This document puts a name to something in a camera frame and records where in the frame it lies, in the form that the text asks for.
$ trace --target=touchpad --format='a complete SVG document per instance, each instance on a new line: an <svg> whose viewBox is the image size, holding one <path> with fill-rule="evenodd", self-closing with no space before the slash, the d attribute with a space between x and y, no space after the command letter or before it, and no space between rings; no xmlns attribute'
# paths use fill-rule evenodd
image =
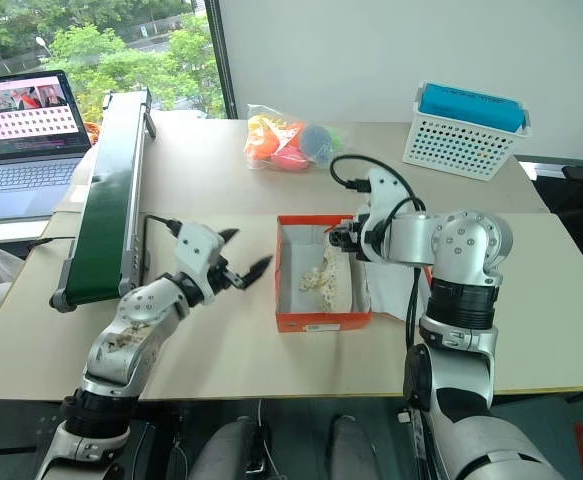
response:
<svg viewBox="0 0 583 480"><path fill-rule="evenodd" d="M35 197L35 192L0 193L0 218L23 215L33 197Z"/></svg>

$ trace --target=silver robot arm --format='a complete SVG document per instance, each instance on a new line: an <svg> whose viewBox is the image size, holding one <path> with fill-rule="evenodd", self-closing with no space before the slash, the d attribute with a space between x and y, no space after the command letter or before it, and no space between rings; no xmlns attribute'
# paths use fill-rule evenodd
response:
<svg viewBox="0 0 583 480"><path fill-rule="evenodd" d="M221 290L248 288L271 257L240 276L227 269L220 251L237 230L219 234L204 225L175 222L177 273L127 293L113 321L93 343L82 381L66 397L62 422L36 480L117 479L124 470L114 460L129 438L129 422L164 341L190 308L214 300Z"/></svg>
<svg viewBox="0 0 583 480"><path fill-rule="evenodd" d="M431 297L419 321L423 343L408 348L403 389L420 476L561 479L522 431L489 412L497 266L513 244L508 224L473 210L410 213L411 197L387 170L346 183L368 200L330 233L333 245L363 261L432 267Z"/></svg>

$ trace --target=white plastic basket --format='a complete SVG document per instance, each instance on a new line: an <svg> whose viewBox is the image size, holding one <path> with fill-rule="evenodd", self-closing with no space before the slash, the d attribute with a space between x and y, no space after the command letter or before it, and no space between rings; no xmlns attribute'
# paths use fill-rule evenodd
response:
<svg viewBox="0 0 583 480"><path fill-rule="evenodd" d="M423 82L413 103L414 118L402 161L443 172L491 180L513 153L531 136L529 112L523 102L524 125L511 133L475 123L420 112Z"/></svg>

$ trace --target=cardboard box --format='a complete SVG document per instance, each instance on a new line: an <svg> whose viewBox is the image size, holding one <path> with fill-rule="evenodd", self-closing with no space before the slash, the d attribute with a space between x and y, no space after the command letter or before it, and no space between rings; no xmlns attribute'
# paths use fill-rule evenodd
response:
<svg viewBox="0 0 583 480"><path fill-rule="evenodd" d="M324 313L312 292L301 292L300 278L322 262L324 238L350 215L283 215L278 217L275 298L280 332L322 332L363 328L372 313L404 319L413 270L401 265L360 262L349 255L351 312ZM426 275L421 276L418 318L428 299Z"/></svg>

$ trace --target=floor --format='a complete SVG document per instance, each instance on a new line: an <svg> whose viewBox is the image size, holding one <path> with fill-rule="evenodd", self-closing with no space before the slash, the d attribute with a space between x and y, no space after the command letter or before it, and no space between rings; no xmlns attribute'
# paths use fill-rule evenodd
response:
<svg viewBox="0 0 583 480"><path fill-rule="evenodd" d="M548 395L508 401L498 398L496 415L518 425L567 480L582 480L583 473L574 434L574 424L583 425L583 400L567 403L565 396ZM362 423L371 437L384 479L414 479L413 453L408 425L397 422L402 409L399 398L316 398L265 400L263 419L273 433L272 455L288 479L326 480L325 446L334 415L347 413ZM183 427L181 446L189 466L204 442L219 426L239 416L256 417L256 400L194 402L180 404ZM36 446L37 452L0 456L0 480L33 478L52 437L57 405L27 402L0 402L0 448ZM134 421L132 436L121 457L125 479L131 479L136 447L145 428ZM153 429L139 449L136 478L145 478L146 460ZM168 478L185 478L184 459L170 458Z"/></svg>

